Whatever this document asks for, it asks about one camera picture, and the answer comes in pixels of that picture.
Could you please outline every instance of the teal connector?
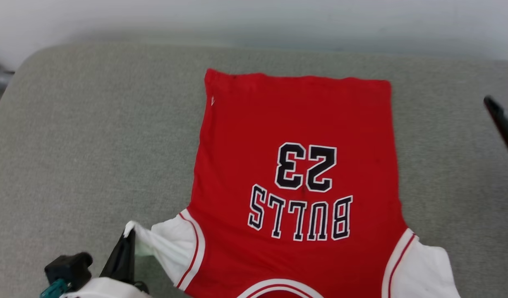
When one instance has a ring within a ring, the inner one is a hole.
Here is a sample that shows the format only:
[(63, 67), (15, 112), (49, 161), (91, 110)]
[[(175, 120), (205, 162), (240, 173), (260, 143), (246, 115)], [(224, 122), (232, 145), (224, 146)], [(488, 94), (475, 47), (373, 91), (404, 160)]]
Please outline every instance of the teal connector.
[(68, 291), (68, 285), (63, 279), (58, 279), (44, 290), (39, 298), (59, 298)]

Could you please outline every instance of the basketball jersey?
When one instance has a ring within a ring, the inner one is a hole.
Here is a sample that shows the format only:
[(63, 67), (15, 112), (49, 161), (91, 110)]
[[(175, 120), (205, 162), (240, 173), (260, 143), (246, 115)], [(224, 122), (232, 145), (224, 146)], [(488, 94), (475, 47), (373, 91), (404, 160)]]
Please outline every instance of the basketball jersey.
[(388, 81), (208, 70), (192, 199), (147, 254), (195, 298), (458, 297), (407, 227)]

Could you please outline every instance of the gray table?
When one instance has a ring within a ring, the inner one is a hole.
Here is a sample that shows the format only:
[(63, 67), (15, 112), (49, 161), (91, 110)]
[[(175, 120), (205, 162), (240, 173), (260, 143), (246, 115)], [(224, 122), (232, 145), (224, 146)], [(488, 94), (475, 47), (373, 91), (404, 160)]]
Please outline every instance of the gray table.
[[(482, 105), (508, 110), (508, 62), (118, 43), (36, 53), (1, 100), (0, 297), (38, 295), (60, 254), (90, 252), (97, 275), (128, 220), (188, 204), (208, 67), (389, 80), (408, 225), (449, 252), (462, 297), (508, 297), (508, 153)], [(153, 259), (137, 278), (183, 296)]]

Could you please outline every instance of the white wall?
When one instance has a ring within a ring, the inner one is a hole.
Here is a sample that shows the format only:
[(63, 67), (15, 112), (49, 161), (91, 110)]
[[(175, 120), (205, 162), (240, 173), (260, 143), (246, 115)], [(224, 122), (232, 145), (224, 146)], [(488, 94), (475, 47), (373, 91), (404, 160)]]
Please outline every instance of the white wall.
[(0, 0), (0, 64), (79, 40), (508, 59), (508, 0)]

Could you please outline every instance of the red stripe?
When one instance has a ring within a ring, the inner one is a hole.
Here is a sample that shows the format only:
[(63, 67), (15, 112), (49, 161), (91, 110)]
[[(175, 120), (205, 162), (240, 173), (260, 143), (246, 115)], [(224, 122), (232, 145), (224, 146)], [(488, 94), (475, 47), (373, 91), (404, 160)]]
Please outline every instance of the red stripe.
[(254, 293), (252, 293), (252, 294), (250, 294), (250, 295), (249, 295), (249, 298), (251, 298), (252, 296), (256, 295), (257, 293), (259, 293), (259, 292), (261, 292), (261, 291), (263, 291), (263, 290), (266, 290), (266, 289), (268, 289), (268, 288), (272, 288), (272, 287), (280, 287), (280, 286), (281, 286), (281, 287), (286, 287), (286, 288), (291, 288), (291, 289), (293, 289), (293, 290), (297, 290), (297, 291), (299, 291), (300, 293), (304, 294), (305, 296), (307, 296), (307, 297), (311, 297), (309, 294), (307, 294), (306, 292), (304, 292), (304, 291), (300, 290), (299, 288), (296, 288), (296, 287), (293, 287), (293, 286), (290, 286), (290, 285), (273, 284), (273, 285), (267, 285), (267, 286), (264, 286), (264, 287), (262, 287), (262, 288), (260, 288), (260, 289), (256, 290), (256, 292), (254, 292)]
[(401, 256), (399, 256), (398, 261), (395, 263), (394, 269), (392, 269), (392, 273), (390, 273), (390, 281), (388, 282), (388, 298), (392, 297), (391, 294), (390, 294), (390, 288), (392, 287), (392, 278), (394, 277), (394, 272), (398, 268), (399, 262), (401, 262), (401, 259), (403, 258), (403, 255), (405, 254), (405, 252), (409, 248), (410, 244), (412, 243), (412, 240), (414, 240), (415, 237), (416, 237), (416, 235), (412, 234), (412, 237), (410, 238), (409, 243), (407, 243), (407, 245), (405, 245), (405, 248), (401, 252)]
[(189, 222), (193, 226), (193, 231), (195, 232), (195, 240), (196, 241), (195, 241), (195, 253), (193, 254), (192, 263), (189, 265), (188, 270), (186, 270), (186, 272), (184, 272), (184, 275), (180, 279), (179, 283), (177, 283), (177, 287), (180, 286), (182, 281), (184, 281), (184, 278), (186, 277), (186, 274), (188, 274), (188, 272), (190, 272), (190, 270), (192, 269), (193, 263), (195, 263), (195, 257), (197, 256), (197, 250), (199, 249), (199, 236), (197, 236), (197, 230), (195, 230), (195, 225), (192, 222), (190, 222), (187, 219), (185, 219), (184, 216), (182, 216), (182, 214), (179, 213), (179, 215), (180, 215), (180, 217), (182, 217), (182, 219), (184, 219), (185, 221)]

